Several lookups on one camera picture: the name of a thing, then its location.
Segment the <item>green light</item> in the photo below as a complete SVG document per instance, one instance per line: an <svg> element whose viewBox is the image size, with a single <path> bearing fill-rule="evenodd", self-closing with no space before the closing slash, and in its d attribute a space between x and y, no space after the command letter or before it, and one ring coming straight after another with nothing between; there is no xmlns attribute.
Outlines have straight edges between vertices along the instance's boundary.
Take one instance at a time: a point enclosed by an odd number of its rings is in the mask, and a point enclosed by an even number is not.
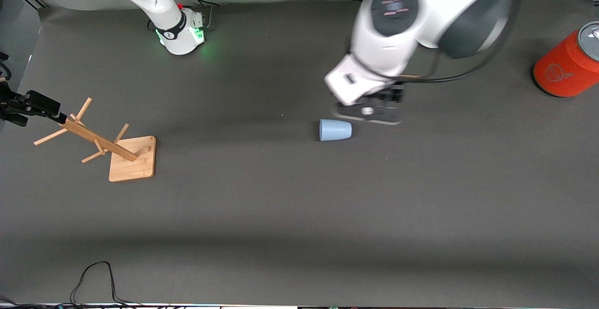
<svg viewBox="0 0 599 309"><path fill-rule="evenodd" d="M158 35L158 38L160 39L160 44L164 46L164 41L162 40L162 36L160 36L158 29L155 29L154 31L156 32L156 35Z"/></svg>
<svg viewBox="0 0 599 309"><path fill-rule="evenodd" d="M204 32L203 28L191 28L189 27L189 31L192 32L193 38L197 44L202 44L204 42Z"/></svg>

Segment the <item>wooden stand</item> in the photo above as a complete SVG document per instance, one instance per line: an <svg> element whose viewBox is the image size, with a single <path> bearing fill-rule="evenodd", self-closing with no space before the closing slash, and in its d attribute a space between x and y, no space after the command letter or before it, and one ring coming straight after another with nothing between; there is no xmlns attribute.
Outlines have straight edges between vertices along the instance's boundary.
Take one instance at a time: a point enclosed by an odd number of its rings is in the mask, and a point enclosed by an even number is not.
<svg viewBox="0 0 599 309"><path fill-rule="evenodd" d="M156 164L156 137L146 136L131 139L121 139L124 132L127 131L129 124L125 124L114 139L114 142L100 136L96 132L88 129L81 122L83 114L88 110L92 99L88 97L77 115L71 113L70 119L66 119L66 123L59 124L61 130L54 132L42 139L34 142L34 145L45 143L48 140L56 138L63 133L73 132L82 138L96 144L98 152L84 158L81 162L89 162L101 155L105 155L108 151L112 152L110 160L109 180L112 182L126 181L133 179L141 179L144 177L154 176L154 167Z"/></svg>

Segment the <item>red can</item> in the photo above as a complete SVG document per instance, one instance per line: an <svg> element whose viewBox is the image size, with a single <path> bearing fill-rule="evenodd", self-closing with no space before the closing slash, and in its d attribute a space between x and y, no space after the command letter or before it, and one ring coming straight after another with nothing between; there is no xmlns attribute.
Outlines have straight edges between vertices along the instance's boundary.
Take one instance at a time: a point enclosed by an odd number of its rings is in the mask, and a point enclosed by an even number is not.
<svg viewBox="0 0 599 309"><path fill-rule="evenodd" d="M537 62L534 79L559 97L582 93L599 82L599 22L587 23Z"/></svg>

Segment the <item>wooden peg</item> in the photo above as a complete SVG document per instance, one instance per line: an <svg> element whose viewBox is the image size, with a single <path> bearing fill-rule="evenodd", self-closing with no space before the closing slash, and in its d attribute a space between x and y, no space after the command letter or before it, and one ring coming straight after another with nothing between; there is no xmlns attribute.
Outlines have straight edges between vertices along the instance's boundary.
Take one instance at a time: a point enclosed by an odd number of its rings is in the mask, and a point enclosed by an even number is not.
<svg viewBox="0 0 599 309"><path fill-rule="evenodd" d="M81 110L79 110L79 113L77 113L77 116L75 117L76 122L79 122L79 120L83 117L83 114L86 110L88 110L90 104L92 104L92 98L88 97L88 99L85 100L85 103L81 107Z"/></svg>
<svg viewBox="0 0 599 309"><path fill-rule="evenodd" d="M74 114L74 113L71 113L71 115L70 115L70 116L71 116L71 118L72 118L72 119L75 119L75 118L77 118L77 117L75 116L75 114ZM79 123L79 124L81 124L81 125L85 126L85 124L83 124L83 122L81 122L81 121L78 121L77 123Z"/></svg>
<svg viewBox="0 0 599 309"><path fill-rule="evenodd" d="M38 140L36 140L36 141L34 142L34 145L35 145L35 146L38 146L38 145L39 145L39 144L41 144L41 143L46 143L48 140L51 140L51 139L53 139L53 138L56 138L56 137L58 137L58 136L62 135L63 133L66 133L66 132L68 132L68 131L69 131L69 130L67 130L67 129L65 129L65 128L64 128L64 129L60 129L60 130L58 130L57 132L54 132L53 134L49 134L48 136L45 136L45 137L44 137L44 138L42 138L42 139L38 139Z"/></svg>
<svg viewBox="0 0 599 309"><path fill-rule="evenodd" d="M107 153L107 150L105 149L105 150L103 150L101 153L100 153L100 152L98 152L98 153L94 153L94 154L92 154L92 155L91 155L91 156L89 156L88 158L85 158L85 159L81 160L81 162L82 162L83 164L85 164L86 162L89 162L90 160L92 160L92 159L94 159L94 158L98 158L98 157L100 157L101 155L105 155L106 153Z"/></svg>
<svg viewBox="0 0 599 309"><path fill-rule="evenodd" d="M113 143L118 143L118 141L122 138L122 136L124 135L124 132L127 131L127 128L129 128L129 124L125 123L124 127L122 129L120 129L120 132L118 133L118 136L116 136L116 138L114 139Z"/></svg>
<svg viewBox="0 0 599 309"><path fill-rule="evenodd" d="M100 143L98 142L97 138L94 138L94 143L96 144L96 147L98 147L98 151L104 154L104 149L102 149L102 147L100 146Z"/></svg>
<svg viewBox="0 0 599 309"><path fill-rule="evenodd" d="M77 134L77 136L87 139L89 142L94 142L94 139L97 139L101 147L119 155L120 157L125 158L130 162L134 162L137 159L137 155L135 155L135 153L132 153L124 147L109 141L92 130L89 130L87 127L84 127L79 123L75 123L70 119L67 119L66 122L60 126L68 129L74 134Z"/></svg>

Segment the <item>plastic cup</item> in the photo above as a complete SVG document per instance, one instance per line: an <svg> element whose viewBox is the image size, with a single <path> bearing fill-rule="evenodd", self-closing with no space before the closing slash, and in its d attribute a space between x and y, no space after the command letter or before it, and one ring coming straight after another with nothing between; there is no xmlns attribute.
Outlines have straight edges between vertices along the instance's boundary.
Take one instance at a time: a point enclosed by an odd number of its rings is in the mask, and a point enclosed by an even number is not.
<svg viewBox="0 0 599 309"><path fill-rule="evenodd" d="M351 137L351 123L334 119L321 119L321 142Z"/></svg>

